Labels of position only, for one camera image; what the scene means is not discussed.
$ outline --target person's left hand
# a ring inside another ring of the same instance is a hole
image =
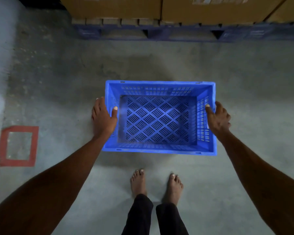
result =
[[[94,136],[99,137],[101,135],[106,135],[109,137],[113,133],[118,122],[118,107],[114,106],[112,116],[110,117],[106,109],[105,98],[101,97],[96,99],[91,113],[94,121]]]

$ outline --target red tape square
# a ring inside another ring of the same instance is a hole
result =
[[[33,167],[36,162],[38,144],[38,126],[16,125],[5,128],[0,136],[0,166],[2,167]],[[8,137],[10,132],[32,133],[32,142],[28,160],[7,159]]]

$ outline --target blue plastic crate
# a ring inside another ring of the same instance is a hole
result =
[[[214,82],[106,81],[107,109],[119,109],[102,150],[215,156],[205,111],[215,94]]]

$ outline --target person's right arm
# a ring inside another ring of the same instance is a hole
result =
[[[206,105],[208,125],[223,144],[260,216],[275,234],[294,235],[294,180],[262,160],[229,130],[231,116],[216,102]]]

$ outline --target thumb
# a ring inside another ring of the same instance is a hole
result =
[[[208,117],[210,116],[210,115],[213,115],[214,114],[214,112],[212,111],[212,109],[210,108],[210,105],[205,105],[205,109],[206,109],[206,112],[207,112],[207,115],[208,115]]]
[[[118,107],[114,106],[113,110],[112,110],[111,118],[116,118],[117,119],[117,115],[118,115]]]

